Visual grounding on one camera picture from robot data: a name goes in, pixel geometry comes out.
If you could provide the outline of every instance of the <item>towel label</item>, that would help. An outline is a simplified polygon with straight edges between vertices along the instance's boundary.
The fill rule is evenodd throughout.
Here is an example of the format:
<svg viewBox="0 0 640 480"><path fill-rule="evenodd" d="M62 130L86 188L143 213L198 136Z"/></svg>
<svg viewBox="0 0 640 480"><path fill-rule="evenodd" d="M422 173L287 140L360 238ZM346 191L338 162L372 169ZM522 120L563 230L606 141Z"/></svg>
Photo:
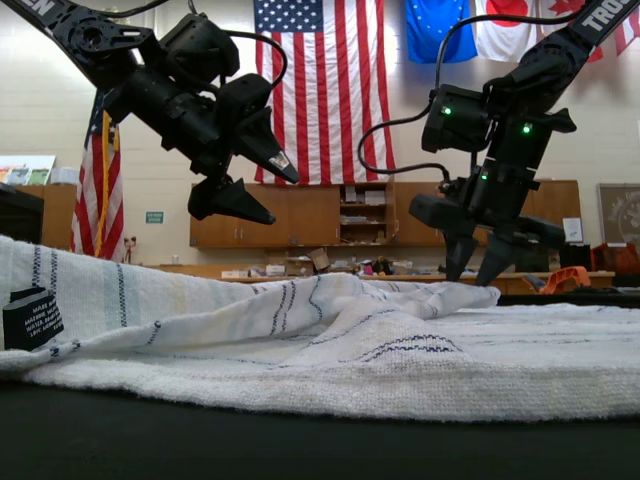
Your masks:
<svg viewBox="0 0 640 480"><path fill-rule="evenodd" d="M12 292L2 319L6 350L33 351L64 330L54 293L41 287Z"/></svg>

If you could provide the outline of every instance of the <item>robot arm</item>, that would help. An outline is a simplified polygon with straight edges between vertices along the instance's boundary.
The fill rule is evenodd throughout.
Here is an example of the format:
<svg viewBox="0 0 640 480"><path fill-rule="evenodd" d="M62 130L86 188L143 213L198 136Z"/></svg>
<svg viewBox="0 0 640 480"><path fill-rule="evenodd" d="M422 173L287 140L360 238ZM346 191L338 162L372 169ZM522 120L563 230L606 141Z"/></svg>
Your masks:
<svg viewBox="0 0 640 480"><path fill-rule="evenodd" d="M530 249L559 249L561 227L521 217L551 134L576 126L567 109L546 113L576 77L589 54L640 5L640 0L589 2L574 22L528 51L508 75L475 92L442 85L431 92L422 148L455 148L472 154L489 147L469 178L443 182L444 197L419 195L411 214L443 231L447 279L460 278L473 255L476 227L491 230L477 283L487 285Z"/></svg>
<svg viewBox="0 0 640 480"><path fill-rule="evenodd" d="M217 87L240 68L231 37L202 15L187 15L161 40L152 30L122 26L68 0L0 0L49 36L98 89L115 122L133 113L178 149L191 170L207 178L195 187L189 212L231 215L272 224L275 218L227 169L233 155L297 183L270 127L266 106L273 86L256 74ZM136 60L134 50L142 62ZM215 100L201 95L207 90Z"/></svg>

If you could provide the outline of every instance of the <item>wire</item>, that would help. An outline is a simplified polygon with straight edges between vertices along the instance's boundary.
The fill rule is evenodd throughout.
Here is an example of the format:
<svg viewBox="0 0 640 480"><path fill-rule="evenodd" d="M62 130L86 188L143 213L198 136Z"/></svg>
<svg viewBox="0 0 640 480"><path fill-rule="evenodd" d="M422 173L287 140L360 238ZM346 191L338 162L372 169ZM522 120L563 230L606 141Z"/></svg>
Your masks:
<svg viewBox="0 0 640 480"><path fill-rule="evenodd" d="M431 103L432 102L429 102L429 105L427 105L427 107L423 111L421 111L419 114L417 114L414 117L400 118L398 120L390 120L388 122L382 122L376 125L375 127L372 127L369 130L367 130L367 132L360 139L360 143L358 143L358 161L364 167L364 169L370 172L379 173L382 175L394 175L397 173L405 173L405 172L412 172L414 170L421 170L423 168L437 168L442 172L442 177L445 179L445 181L447 182L450 181L451 176L449 174L449 170L447 170L446 167L440 163L419 163L417 165L410 165L408 167L387 169L387 168L376 168L376 167L372 167L371 165L368 165L364 157L362 156L362 149L364 147L364 142L376 130L379 130L381 128L386 128L386 127L392 127L394 125L403 125L405 123L416 122L421 118L426 117L427 114L431 111Z"/></svg>
<svg viewBox="0 0 640 480"><path fill-rule="evenodd" d="M140 6L140 7L132 8L131 10L126 10L124 12L103 12L103 11L98 11L98 13L100 13L100 15L103 15L103 16L109 17L109 18L128 18L128 17L133 17L134 15L139 15L141 13L144 13L146 11L152 10L154 8L157 8L160 5L164 5L168 1L169 0L155 0L155 1L151 2L151 3L149 3L148 5L143 5L143 6Z"/></svg>
<svg viewBox="0 0 640 480"><path fill-rule="evenodd" d="M451 28L451 30L449 30L449 32L447 33L447 35L445 36L444 40L442 41L442 43L440 44L440 49L438 51L438 59L437 59L437 63L436 63L436 75L435 75L435 90L437 90L438 88L440 88L440 70L442 68L442 62L444 60L444 53L446 51L447 48L447 44L449 43L449 40L451 40L451 37L453 37L453 34L459 30L460 28L464 27L465 25L469 25L471 23L475 23L475 22L486 22L486 21L494 21L494 20L503 20L503 21L512 21L512 22L522 22L522 23L531 23L534 25L558 25L558 24L562 24L562 23L566 23L566 22L570 22L572 20L575 20L578 15L581 13L582 9L573 12L570 15L565 15L564 17L560 17L560 18L538 18L538 17L522 17L522 16L518 16L518 15L478 15L475 17L470 17L470 18L466 18L464 20L459 21L458 23L456 23L453 28ZM380 173L383 175L394 175L394 174L398 174L398 173L404 173L404 172L412 172L414 170L421 170L423 168L437 168L438 170L440 170L442 172L442 176L444 177L445 181L450 181L450 174L449 171L445 168L444 165L440 164L440 163L419 163L417 165L411 165L408 167L401 167L401 168L391 168L391 169L382 169L382 168L375 168L372 167L371 165L368 165L367 162L364 160L364 157L362 156L362 148L364 146L365 141L367 140L367 138L372 135L375 131L381 129L381 128L387 128L387 127L391 127L394 125L403 125L406 123L412 123L415 121L420 120L421 118L424 118L430 111L431 111L431 104L432 104L433 100L429 101L429 105L427 105L427 107L420 112L418 115L414 116L414 117L406 117L406 118L400 118L397 120L391 120L388 122L382 122L379 123L378 125L370 128L360 139L360 143L358 143L358 161L360 162L360 164L362 165L362 167L369 171L369 172L373 172L373 173ZM477 158L478 158L478 152L472 152L471 153L471 167L474 168L475 165L477 165Z"/></svg>
<svg viewBox="0 0 640 480"><path fill-rule="evenodd" d="M561 23L570 22L578 18L578 15L582 12L582 8L573 12L570 15L565 15L564 17L559 18L539 18L539 17L522 17L519 15L478 15L475 17L465 18L464 20L460 20L456 23L451 30L447 33L447 36L444 37L444 40L440 44L440 49L438 50L438 60L436 62L436 82L435 89L440 88L440 70L442 68L442 62L444 61L444 53L447 49L447 44L456 30L461 29L466 25L470 25L475 22L486 22L486 21L510 21L510 22L521 22L521 23L530 23L533 25L559 25Z"/></svg>
<svg viewBox="0 0 640 480"><path fill-rule="evenodd" d="M217 95L218 92L220 91L220 88L218 86L213 85L211 83L207 83L203 80L200 80L195 75L189 73L180 64L178 59L191 57L191 58L201 58L201 59L211 60L213 58L218 57L219 55L220 55L220 50L217 48L206 50L206 51L180 49L180 50L175 50L171 52L167 57L167 61L174 66L174 73L177 73L182 80L184 80L187 83L190 83L192 86L197 87L200 90L205 90L207 92L213 93L214 95Z"/></svg>
<svg viewBox="0 0 640 480"><path fill-rule="evenodd" d="M239 31L236 31L236 30L224 30L224 32L227 35L229 35L230 37L250 38L250 39L255 40L257 42L268 43L273 48L275 48L276 51L282 57L282 70L280 71L280 74L275 79L275 81L271 84L272 85L272 89L275 89L280 84L280 82L282 82L282 79L284 78L285 74L287 73L287 67L289 66L289 61L287 59L287 52L284 51L284 49L280 46L280 44L278 42L276 42L275 40L273 40L273 39L271 39L271 38L269 38L269 37L267 37L265 35L260 35L259 33L239 32Z"/></svg>
<svg viewBox="0 0 640 480"><path fill-rule="evenodd" d="M193 0L187 0L187 3L189 5L189 10L191 11L191 13L193 13L194 15L198 15L198 10L196 9L196 6L193 3Z"/></svg>

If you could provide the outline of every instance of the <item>european union flag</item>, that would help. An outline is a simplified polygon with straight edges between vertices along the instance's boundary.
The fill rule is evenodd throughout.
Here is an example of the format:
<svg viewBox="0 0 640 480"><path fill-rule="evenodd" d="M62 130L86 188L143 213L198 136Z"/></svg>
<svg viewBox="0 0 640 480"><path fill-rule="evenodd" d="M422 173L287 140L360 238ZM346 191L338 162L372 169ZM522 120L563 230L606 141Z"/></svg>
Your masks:
<svg viewBox="0 0 640 480"><path fill-rule="evenodd" d="M406 0L409 60L435 63L447 32L471 13L469 0ZM463 62L478 55L471 25L458 30L445 52L445 62Z"/></svg>

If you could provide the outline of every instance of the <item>white towel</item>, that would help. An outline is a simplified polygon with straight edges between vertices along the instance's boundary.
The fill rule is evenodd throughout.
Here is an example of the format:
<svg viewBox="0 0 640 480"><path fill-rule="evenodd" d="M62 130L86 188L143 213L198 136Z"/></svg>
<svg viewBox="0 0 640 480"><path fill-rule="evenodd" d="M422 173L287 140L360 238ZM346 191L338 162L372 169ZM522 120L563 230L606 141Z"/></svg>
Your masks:
<svg viewBox="0 0 640 480"><path fill-rule="evenodd" d="M0 268L0 306L38 285L64 322L40 349L0 351L5 379L356 417L640 413L637 311L502 309L493 288L350 275L232 284L2 237Z"/></svg>

